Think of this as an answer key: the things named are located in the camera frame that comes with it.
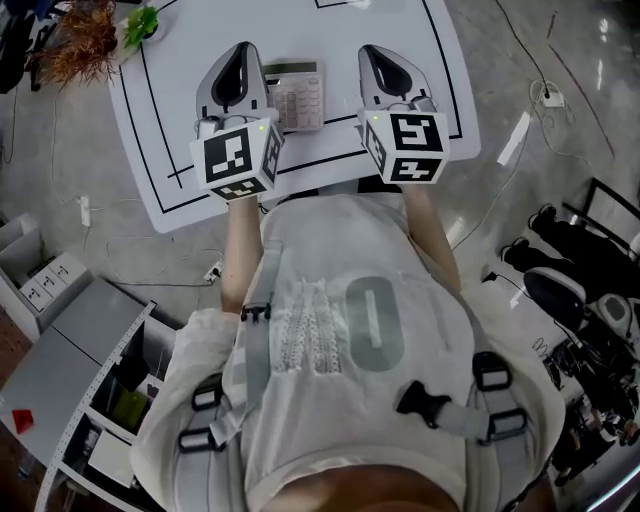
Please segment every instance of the white table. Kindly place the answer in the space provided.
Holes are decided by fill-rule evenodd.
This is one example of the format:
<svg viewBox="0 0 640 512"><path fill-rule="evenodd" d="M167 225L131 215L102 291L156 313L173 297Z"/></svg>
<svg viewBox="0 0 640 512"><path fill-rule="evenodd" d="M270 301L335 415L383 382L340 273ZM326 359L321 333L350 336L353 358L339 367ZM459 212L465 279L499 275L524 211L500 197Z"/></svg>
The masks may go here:
<svg viewBox="0 0 640 512"><path fill-rule="evenodd" d="M286 136L276 190L262 200L377 172L355 129L362 107L358 50L365 44L393 50L423 70L448 116L452 160L480 151L469 77L444 0L160 2L164 39L143 45L111 87L125 150L159 232L227 211L222 199L199 189L189 142L196 138L200 81L242 41L256 45L263 64L309 58L325 68L326 126Z"/></svg>

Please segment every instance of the dried plant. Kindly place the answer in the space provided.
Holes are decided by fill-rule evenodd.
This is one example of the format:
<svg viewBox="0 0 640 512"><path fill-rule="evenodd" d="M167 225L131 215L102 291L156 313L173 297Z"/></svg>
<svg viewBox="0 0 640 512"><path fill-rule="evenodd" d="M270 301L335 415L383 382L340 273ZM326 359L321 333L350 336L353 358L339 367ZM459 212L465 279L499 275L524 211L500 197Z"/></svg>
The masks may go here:
<svg viewBox="0 0 640 512"><path fill-rule="evenodd" d="M48 46L32 57L40 63L43 82L58 82L66 87L76 78L85 83L111 78L118 44L115 5L115 0L73 2Z"/></svg>

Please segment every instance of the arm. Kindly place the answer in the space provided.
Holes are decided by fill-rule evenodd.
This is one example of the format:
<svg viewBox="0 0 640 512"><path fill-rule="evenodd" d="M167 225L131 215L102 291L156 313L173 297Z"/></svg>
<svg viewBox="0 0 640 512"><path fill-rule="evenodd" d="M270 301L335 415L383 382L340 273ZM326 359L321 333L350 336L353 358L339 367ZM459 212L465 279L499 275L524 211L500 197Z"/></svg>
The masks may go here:
<svg viewBox="0 0 640 512"><path fill-rule="evenodd" d="M426 185L402 187L407 208L409 236L420 249L440 265L449 283L459 291L461 286L458 266L427 188Z"/></svg>
<svg viewBox="0 0 640 512"><path fill-rule="evenodd" d="M220 279L222 311L240 314L262 259L258 199L253 196L231 201L228 226L224 271Z"/></svg>

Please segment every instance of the concrete floor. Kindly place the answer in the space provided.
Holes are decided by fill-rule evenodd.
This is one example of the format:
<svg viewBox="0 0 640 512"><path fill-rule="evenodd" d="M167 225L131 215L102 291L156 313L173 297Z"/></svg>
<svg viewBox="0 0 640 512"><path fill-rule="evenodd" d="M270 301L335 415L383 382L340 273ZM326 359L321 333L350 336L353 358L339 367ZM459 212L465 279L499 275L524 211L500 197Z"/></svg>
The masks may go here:
<svg viewBox="0 0 640 512"><path fill-rule="evenodd" d="M477 287L487 268L516 282L521 278L499 262L504 244L526 234L526 222L544 203L563 199L579 205L585 184L596 176L637 203L640 161L640 74L625 19L600 0L509 0L504 5L515 30L535 56L545 77L564 93L575 114L547 111L547 136L559 152L552 153L534 116L518 172L487 216L496 194L514 171L521 147L506 166L497 163L523 112L529 112L529 86L539 78L536 68L514 39L494 0L448 0L475 95L482 152L474 160L450 163L434 195L452 245L463 240L483 218L482 226L458 249L456 258L468 287ZM547 38L551 18L553 31ZM590 99L611 140L615 159L578 87L549 45L561 55ZM55 151L54 102L57 98ZM0 126L11 139L13 92L0 97ZM41 223L47 249L67 250L97 274L119 280L109 266L106 243L116 236L150 236L155 232L141 203L125 202L93 213L83 249L85 228L75 202L89 195L93 207L139 197L124 153L106 85L71 86L58 93L45 87L31 93L27 80L18 91L13 161L0 171L0 210L12 218L34 214ZM598 220L633 236L640 225L611 202L595 205ZM218 217L151 239L115 239L111 264L129 281L196 283L217 256L203 249L223 249L225 218ZM528 235L534 244L540 243ZM176 259L194 257L175 262ZM159 276L154 274L167 266ZM550 320L506 282L491 287L496 300L512 312L524 343L539 338L553 346L562 338ZM185 322L198 302L193 289L124 286L143 302L154 300L176 322ZM218 288L202 291L200 306L219 304Z"/></svg>

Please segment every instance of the potted plant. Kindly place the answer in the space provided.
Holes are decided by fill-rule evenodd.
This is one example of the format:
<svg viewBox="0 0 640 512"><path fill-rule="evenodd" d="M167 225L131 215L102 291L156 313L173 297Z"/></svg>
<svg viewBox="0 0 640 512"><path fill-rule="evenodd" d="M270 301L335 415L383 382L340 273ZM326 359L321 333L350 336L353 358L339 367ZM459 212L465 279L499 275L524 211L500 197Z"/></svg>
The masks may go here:
<svg viewBox="0 0 640 512"><path fill-rule="evenodd" d="M127 19L125 48L137 48L142 41L159 41L164 36L164 26L158 23L158 9L145 6L133 11Z"/></svg>
<svg viewBox="0 0 640 512"><path fill-rule="evenodd" d="M68 85L111 78L118 45L114 26L115 0L72 2L44 50L35 53L42 81Z"/></svg>

